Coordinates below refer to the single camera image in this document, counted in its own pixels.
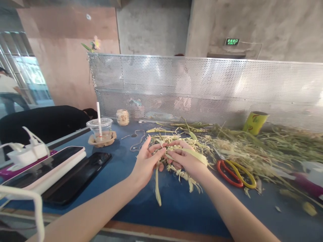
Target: blue table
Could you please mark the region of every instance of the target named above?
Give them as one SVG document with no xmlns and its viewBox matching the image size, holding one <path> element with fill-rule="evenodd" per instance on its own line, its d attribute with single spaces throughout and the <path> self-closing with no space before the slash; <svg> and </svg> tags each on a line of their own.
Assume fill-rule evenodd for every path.
<svg viewBox="0 0 323 242">
<path fill-rule="evenodd" d="M 137 137 L 128 136 L 122 140 L 121 138 L 134 134 L 135 130 L 148 130 L 157 126 L 154 123 L 133 121 L 128 126 L 120 127 L 114 123 L 112 129 L 117 132 L 118 139 L 111 146 L 94 148 L 87 143 L 90 133 L 85 133 L 56 148 L 60 150 L 67 146 L 85 146 L 87 156 L 101 151 L 111 153 L 112 159 L 72 204 L 63 208 L 44 205 L 43 212 L 65 214 L 125 179 L 131 173 L 136 161 L 135 156 L 138 154 L 138 152 L 131 152 L 130 147 L 140 141 L 143 132 L 137 132 L 139 133 Z M 265 190 L 262 195 L 255 190 L 250 190 L 250 199 L 243 189 L 229 185 L 217 173 L 214 174 L 282 241 L 323 240 L 322 216 L 318 214 L 316 217 L 310 217 L 294 200 L 280 195 L 279 189 L 274 184 L 263 182 Z M 159 173 L 161 207 L 156 201 L 154 189 L 155 177 L 153 175 L 148 185 L 117 213 L 113 220 L 230 238 L 229 231 L 205 193 L 199 194 L 196 189 L 189 193 L 188 183 L 184 180 L 179 183 L 178 178 L 166 170 Z M 282 212 L 279 213 L 275 206 L 278 206 Z M 12 201 L 7 207 L 19 210 L 34 209 L 31 201 Z"/>
</svg>

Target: left hand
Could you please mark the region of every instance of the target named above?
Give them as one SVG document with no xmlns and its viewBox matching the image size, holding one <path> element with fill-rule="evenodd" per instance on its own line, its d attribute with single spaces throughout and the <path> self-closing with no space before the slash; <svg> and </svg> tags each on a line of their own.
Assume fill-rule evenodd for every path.
<svg viewBox="0 0 323 242">
<path fill-rule="evenodd" d="M 153 169 L 156 163 L 161 159 L 161 157 L 165 154 L 167 143 L 164 144 L 156 144 L 149 147 L 149 143 L 151 140 L 151 136 L 148 136 L 147 140 L 142 145 L 142 148 L 137 156 L 137 161 L 133 171 L 130 176 L 135 183 L 137 183 L 140 189 L 143 189 L 149 182 Z M 159 166 L 159 170 L 161 171 L 164 166 Z"/>
</svg>

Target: jeans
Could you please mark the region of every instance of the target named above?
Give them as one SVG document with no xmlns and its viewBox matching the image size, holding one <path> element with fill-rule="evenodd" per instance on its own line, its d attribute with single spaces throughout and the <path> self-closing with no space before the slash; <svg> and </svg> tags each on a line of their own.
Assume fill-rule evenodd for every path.
<svg viewBox="0 0 323 242">
<path fill-rule="evenodd" d="M 24 110 L 29 110 L 28 104 L 20 94 L 15 93 L 1 93 L 1 100 L 5 105 L 7 114 L 15 113 L 14 103 L 17 103 Z"/>
</svg>

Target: wooden wall panel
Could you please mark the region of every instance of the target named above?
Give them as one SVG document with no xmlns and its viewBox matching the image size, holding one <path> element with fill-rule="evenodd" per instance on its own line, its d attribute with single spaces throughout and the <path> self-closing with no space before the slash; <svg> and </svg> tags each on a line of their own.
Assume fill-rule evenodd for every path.
<svg viewBox="0 0 323 242">
<path fill-rule="evenodd" d="M 95 108 L 96 95 L 85 48 L 93 37 L 98 52 L 119 54 L 114 8 L 37 7 L 18 9 L 55 105 Z"/>
</svg>

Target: green exit sign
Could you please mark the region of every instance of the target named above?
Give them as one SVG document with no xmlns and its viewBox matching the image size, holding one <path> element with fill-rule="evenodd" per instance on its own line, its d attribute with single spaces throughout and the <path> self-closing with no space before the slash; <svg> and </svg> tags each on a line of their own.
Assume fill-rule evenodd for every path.
<svg viewBox="0 0 323 242">
<path fill-rule="evenodd" d="M 239 39 L 229 39 L 227 38 L 225 41 L 225 45 L 238 45 Z"/>
</svg>

